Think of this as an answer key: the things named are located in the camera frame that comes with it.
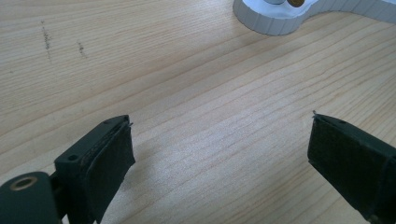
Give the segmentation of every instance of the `white object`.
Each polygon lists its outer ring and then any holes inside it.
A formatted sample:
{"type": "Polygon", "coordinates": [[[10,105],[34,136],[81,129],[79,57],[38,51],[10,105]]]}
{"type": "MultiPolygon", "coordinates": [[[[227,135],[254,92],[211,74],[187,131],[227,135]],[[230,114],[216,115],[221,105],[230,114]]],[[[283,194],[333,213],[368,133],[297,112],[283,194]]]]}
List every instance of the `white object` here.
{"type": "Polygon", "coordinates": [[[325,11],[344,11],[396,23],[396,0],[305,0],[301,7],[287,1],[234,0],[233,12],[247,28],[265,35],[286,35],[309,17],[325,11]]]}

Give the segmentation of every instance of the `scratch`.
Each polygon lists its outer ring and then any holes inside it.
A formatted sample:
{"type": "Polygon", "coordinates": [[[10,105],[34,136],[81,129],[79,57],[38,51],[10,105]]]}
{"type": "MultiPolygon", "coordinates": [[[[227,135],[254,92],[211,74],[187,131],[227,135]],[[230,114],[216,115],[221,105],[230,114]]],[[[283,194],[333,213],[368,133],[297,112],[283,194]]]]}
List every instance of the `scratch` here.
{"type": "Polygon", "coordinates": [[[43,36],[44,36],[44,43],[46,46],[46,50],[47,50],[47,54],[49,57],[49,60],[51,61],[51,57],[50,57],[50,40],[52,39],[52,37],[49,35],[48,31],[46,30],[46,27],[44,26],[44,21],[41,22],[42,24],[42,31],[43,31],[43,36]]]}

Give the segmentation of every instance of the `light wood surface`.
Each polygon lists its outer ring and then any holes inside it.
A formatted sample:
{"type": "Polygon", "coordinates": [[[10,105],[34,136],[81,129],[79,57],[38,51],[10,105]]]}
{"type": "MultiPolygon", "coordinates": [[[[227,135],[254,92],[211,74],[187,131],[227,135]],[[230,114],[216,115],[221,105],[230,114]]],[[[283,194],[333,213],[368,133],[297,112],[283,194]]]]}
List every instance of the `light wood surface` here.
{"type": "Polygon", "coordinates": [[[251,32],[232,0],[0,0],[0,184],[128,114],[103,223],[366,223],[307,162],[312,111],[396,146],[396,26],[251,32]]]}

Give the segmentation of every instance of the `metal screw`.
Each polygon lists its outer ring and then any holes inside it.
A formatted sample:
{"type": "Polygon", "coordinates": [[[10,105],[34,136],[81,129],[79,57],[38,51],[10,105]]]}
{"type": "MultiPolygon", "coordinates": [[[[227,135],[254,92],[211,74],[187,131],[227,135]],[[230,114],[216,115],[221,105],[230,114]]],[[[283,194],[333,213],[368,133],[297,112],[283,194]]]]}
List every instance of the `metal screw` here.
{"type": "Polygon", "coordinates": [[[303,5],[304,0],[288,0],[288,3],[292,6],[292,7],[300,7],[303,5]]]}

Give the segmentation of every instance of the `dark mark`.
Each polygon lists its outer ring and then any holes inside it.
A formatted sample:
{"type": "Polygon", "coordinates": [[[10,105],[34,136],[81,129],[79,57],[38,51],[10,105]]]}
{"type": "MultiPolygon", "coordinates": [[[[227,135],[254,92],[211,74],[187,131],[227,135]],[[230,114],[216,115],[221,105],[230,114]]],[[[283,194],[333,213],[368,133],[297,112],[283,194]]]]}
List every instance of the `dark mark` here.
{"type": "Polygon", "coordinates": [[[42,26],[43,26],[43,36],[44,36],[44,43],[46,44],[46,50],[47,53],[49,55],[49,59],[50,59],[50,40],[52,39],[52,37],[49,35],[48,31],[46,30],[46,27],[44,27],[44,21],[41,22],[42,26]]]}
{"type": "Polygon", "coordinates": [[[77,41],[77,44],[78,44],[78,51],[81,54],[81,56],[83,58],[87,58],[87,55],[84,52],[84,47],[82,46],[81,42],[79,42],[79,40],[77,41]]]}

